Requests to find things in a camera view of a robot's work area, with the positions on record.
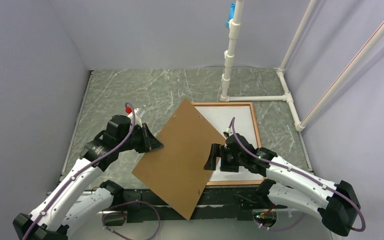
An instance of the brown cardboard sheet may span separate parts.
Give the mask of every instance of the brown cardboard sheet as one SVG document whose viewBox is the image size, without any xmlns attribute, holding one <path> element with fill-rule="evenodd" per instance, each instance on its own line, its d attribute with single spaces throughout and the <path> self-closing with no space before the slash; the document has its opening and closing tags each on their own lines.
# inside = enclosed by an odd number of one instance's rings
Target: brown cardboard sheet
<svg viewBox="0 0 384 240">
<path fill-rule="evenodd" d="M 204 170 L 211 144 L 225 138 L 185 99 L 157 139 L 164 148 L 146 153 L 132 174 L 189 220 L 212 174 Z"/>
</svg>

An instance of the white wall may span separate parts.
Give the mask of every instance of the white wall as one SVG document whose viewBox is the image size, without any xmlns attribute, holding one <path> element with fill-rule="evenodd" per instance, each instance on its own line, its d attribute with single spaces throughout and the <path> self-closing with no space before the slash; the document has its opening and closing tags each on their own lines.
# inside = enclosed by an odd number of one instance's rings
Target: white wall
<svg viewBox="0 0 384 240">
<path fill-rule="evenodd" d="M 235 0 L 50 0 L 89 69 L 223 66 Z M 245 0 L 235 66 L 278 67 L 309 0 Z"/>
<path fill-rule="evenodd" d="M 384 1 L 321 1 L 286 66 L 300 119 L 383 20 Z M 367 229 L 349 239 L 384 240 L 384 38 L 303 137 L 317 175 L 354 186 Z"/>
<path fill-rule="evenodd" d="M 0 240 L 58 182 L 87 80 L 48 1 L 0 0 Z"/>
</svg>

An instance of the cable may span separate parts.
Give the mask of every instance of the cable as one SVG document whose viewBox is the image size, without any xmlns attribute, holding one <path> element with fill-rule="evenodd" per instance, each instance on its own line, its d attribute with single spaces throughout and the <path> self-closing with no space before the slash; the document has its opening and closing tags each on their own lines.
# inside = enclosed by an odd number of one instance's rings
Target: cable
<svg viewBox="0 0 384 240">
<path fill-rule="evenodd" d="M 154 206 L 152 206 L 150 203 L 146 202 L 146 201 L 128 201 L 128 202 L 125 202 L 125 203 L 122 203 L 122 204 L 119 204 L 119 205 L 112 206 L 112 207 L 110 207 L 110 209 L 118 208 L 118 207 L 121 207 L 121 206 L 126 206 L 126 205 L 129 205 L 129 204 L 145 204 L 145 205 L 148 205 L 155 212 L 156 217 L 158 218 L 158 226 L 156 227 L 155 232 L 150 237 L 148 237 L 145 240 L 153 239 L 157 235 L 158 231 L 160 230 L 160 226 L 161 226 L 161 218 L 160 218 L 160 215 L 158 214 L 157 209 Z M 128 238 L 128 237 L 118 233 L 117 231 L 112 230 L 111 228 L 109 228 L 109 227 L 107 227 L 105 225 L 105 218 L 107 216 L 109 216 L 109 215 L 111 215 L 111 213 L 106 214 L 105 216 L 102 217 L 102 226 L 104 227 L 104 229 L 110 231 L 111 233 L 113 233 L 113 234 L 115 234 L 115 235 L 117 235 L 120 238 L 123 238 L 125 240 L 133 240 L 131 238 Z"/>
<path fill-rule="evenodd" d="M 268 209 L 268 211 L 263 211 L 262 213 L 260 213 L 260 215 L 267 215 L 269 214 L 273 209 L 275 208 L 275 205 L 271 205 L 271 207 Z"/>
<path fill-rule="evenodd" d="M 99 189 L 99 186 L 92 188 L 92 190 L 90 190 L 90 194 L 94 194 L 94 191 L 96 191 L 97 189 Z"/>
<path fill-rule="evenodd" d="M 244 144 L 242 144 L 242 142 L 239 140 L 238 136 L 236 135 L 236 132 L 235 132 L 235 118 L 234 118 L 234 117 L 232 118 L 232 120 L 231 120 L 231 122 L 230 122 L 230 125 L 231 125 L 232 131 L 233 131 L 233 136 L 234 136 L 234 138 L 236 139 L 237 143 L 238 143 L 238 144 L 240 145 L 240 147 L 241 147 L 246 153 L 248 153 L 251 157 L 256 158 L 256 159 L 259 159 L 259 160 L 261 160 L 261 161 L 263 161 L 263 162 L 265 162 L 265 163 L 271 164 L 271 165 L 275 165 L 275 166 L 278 166 L 278 167 L 281 167 L 281 168 L 284 168 L 284 169 L 289 169 L 287 166 L 285 166 L 285 165 L 283 165 L 283 164 L 280 164 L 280 163 L 277 163 L 277 162 L 272 162 L 272 161 L 269 161 L 269 160 L 267 160 L 267 159 L 261 158 L 261 157 L 255 155 L 254 153 L 252 153 L 251 151 L 249 151 L 249 150 L 244 146 Z M 307 179 L 313 181 L 314 183 L 316 183 L 316 184 L 319 185 L 319 186 L 323 186 L 323 183 L 321 183 L 320 181 L 318 181 L 318 180 L 312 178 L 311 176 L 307 175 L 306 173 L 303 173 L 303 172 L 301 172 L 301 171 L 299 171 L 299 170 L 296 170 L 295 168 L 292 168 L 291 171 L 294 172 L 294 173 L 296 173 L 296 174 L 299 174 L 299 175 L 301 175 L 301 176 L 303 176 L 303 177 L 306 177 Z M 364 218 L 364 216 L 363 216 L 362 211 L 359 209 L 359 207 L 358 207 L 353 201 L 351 201 L 351 199 L 349 199 L 349 198 L 348 198 L 347 196 L 345 196 L 344 194 L 338 192 L 337 190 L 335 190 L 335 189 L 333 189 L 333 188 L 331 188 L 331 187 L 329 187 L 329 186 L 327 186 L 326 189 L 329 190 L 329 191 L 331 191 L 332 193 L 338 195 L 339 197 L 343 198 L 345 201 L 347 201 L 347 202 L 348 202 L 348 203 L 349 203 L 349 204 L 356 210 L 358 216 L 359 216 L 360 219 L 361 219 L 361 228 L 355 228 L 355 227 L 352 227 L 352 226 L 351 226 L 350 229 L 353 230 L 353 231 L 356 231 L 356 232 L 363 232 L 363 231 L 366 229 L 366 220 L 365 220 L 365 218 Z M 296 224 L 298 224 L 298 223 L 302 220 L 302 218 L 304 218 L 304 214 L 303 214 L 302 217 L 300 217 L 300 219 L 298 219 L 298 221 L 297 221 L 296 223 L 294 223 L 292 226 L 296 226 Z"/>
<path fill-rule="evenodd" d="M 303 219 L 304 217 L 306 216 L 307 214 L 305 214 L 304 212 L 302 213 L 302 215 L 298 218 L 298 220 L 296 220 L 296 222 L 290 226 L 287 226 L 287 227 L 283 227 L 283 228 L 275 228 L 275 229 L 272 229 L 270 227 L 266 227 L 264 225 L 262 225 L 261 223 L 258 223 L 255 218 L 254 218 L 254 222 L 258 225 L 259 228 L 263 228 L 267 231 L 272 231 L 272 232 L 281 232 L 281 231 L 286 231 L 286 230 L 290 230 L 292 228 L 294 228 L 296 225 L 298 225 Z"/>
<path fill-rule="evenodd" d="M 130 107 L 131 109 L 134 109 L 133 108 L 133 105 L 130 103 L 130 102 L 126 102 L 124 104 L 124 106 L 127 108 L 127 107 Z M 126 135 L 126 137 L 117 145 L 115 146 L 113 149 L 111 149 L 109 152 L 105 153 L 104 155 L 98 157 L 97 159 L 95 159 L 94 161 L 92 161 L 91 163 L 89 163 L 88 165 L 86 165 L 85 167 L 83 167 L 82 169 L 80 169 L 78 172 L 76 172 L 72 178 L 74 179 L 74 181 L 76 180 L 76 178 L 78 176 L 80 176 L 86 169 L 90 168 L 91 166 L 93 165 L 96 165 L 97 163 L 99 163 L 100 161 L 102 161 L 103 159 L 105 159 L 106 157 L 108 157 L 109 155 L 111 155 L 112 153 L 114 153 L 118 148 L 120 148 L 126 141 L 127 139 L 129 139 L 130 135 L 132 135 L 133 133 L 133 129 L 135 127 L 135 123 L 136 123 L 136 113 L 135 111 L 133 110 L 132 111 L 132 121 L 131 121 L 131 124 L 130 124 L 130 129 L 128 130 L 128 133 Z M 54 202 L 61 196 L 61 194 L 66 190 L 66 188 L 72 183 L 74 182 L 73 179 L 70 178 L 68 179 L 68 181 L 66 181 L 64 183 L 64 185 L 62 185 L 62 187 L 56 192 L 56 194 L 53 196 L 53 198 L 48 202 L 48 204 L 44 207 L 44 209 L 41 211 L 43 213 L 47 213 L 49 208 L 51 208 L 52 204 L 54 204 Z M 28 227 L 27 231 L 25 232 L 24 236 L 22 237 L 22 240 L 27 240 L 27 238 L 29 237 L 30 233 L 32 232 L 33 228 L 38 224 L 38 222 L 42 219 L 44 215 L 42 214 L 39 214 L 36 219 L 33 221 L 33 223 Z"/>
<path fill-rule="evenodd" d="M 251 199 L 249 199 L 249 198 L 246 198 L 246 197 L 244 197 L 244 196 L 242 196 L 242 195 L 239 195 L 239 194 L 237 194 L 237 193 L 233 194 L 233 196 L 238 196 L 239 198 L 241 198 L 241 199 L 243 199 L 243 200 L 245 200 L 245 201 L 248 201 L 248 202 L 250 202 L 250 203 L 253 203 L 253 204 L 258 203 L 258 201 L 253 201 L 253 200 L 251 200 Z"/>
</svg>

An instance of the blue object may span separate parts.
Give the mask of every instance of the blue object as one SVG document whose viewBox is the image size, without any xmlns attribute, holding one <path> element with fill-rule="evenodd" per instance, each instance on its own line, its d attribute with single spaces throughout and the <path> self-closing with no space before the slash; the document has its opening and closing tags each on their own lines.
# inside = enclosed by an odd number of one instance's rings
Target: blue object
<svg viewBox="0 0 384 240">
<path fill-rule="evenodd" d="M 229 28 L 229 21 L 233 18 L 233 15 L 235 15 L 235 4 L 231 3 L 229 17 L 226 20 L 226 28 Z"/>
</svg>

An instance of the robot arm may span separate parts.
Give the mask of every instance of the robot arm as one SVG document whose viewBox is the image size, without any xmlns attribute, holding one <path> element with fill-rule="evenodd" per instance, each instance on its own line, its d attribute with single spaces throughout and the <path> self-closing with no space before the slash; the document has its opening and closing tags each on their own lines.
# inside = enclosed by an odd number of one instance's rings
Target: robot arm
<svg viewBox="0 0 384 240">
<path fill-rule="evenodd" d="M 142 124 L 133 126 L 131 135 L 124 144 L 113 153 L 107 154 L 127 137 L 132 117 L 132 113 L 129 116 L 113 116 L 108 121 L 106 130 L 101 131 L 85 145 L 80 158 L 58 187 L 29 215 L 20 213 L 15 218 L 13 225 L 19 239 L 66 240 L 89 217 L 114 204 L 124 202 L 124 189 L 114 182 L 106 181 L 94 194 L 73 206 L 83 191 L 118 159 L 119 153 L 128 150 L 147 153 L 163 147 L 163 144 L 152 135 L 147 124 L 142 123 L 140 117 L 136 116 L 135 122 Z M 102 156 L 104 158 L 101 161 L 89 166 Z M 25 236 L 29 228 L 32 231 Z"/>
<path fill-rule="evenodd" d="M 225 144 L 212 144 L 204 170 L 214 171 L 217 158 L 221 158 L 222 172 L 238 172 L 239 166 L 243 166 L 251 173 L 267 177 L 268 179 L 258 186 L 255 193 L 261 201 L 307 213 L 321 220 L 330 231 L 348 236 L 357 218 L 357 210 L 341 196 L 327 189 L 331 188 L 345 195 L 360 208 L 354 189 L 349 183 L 341 181 L 337 184 L 316 177 L 267 148 L 254 148 L 238 133 L 236 136 L 229 136 L 227 132 L 224 134 L 227 137 Z"/>
</svg>

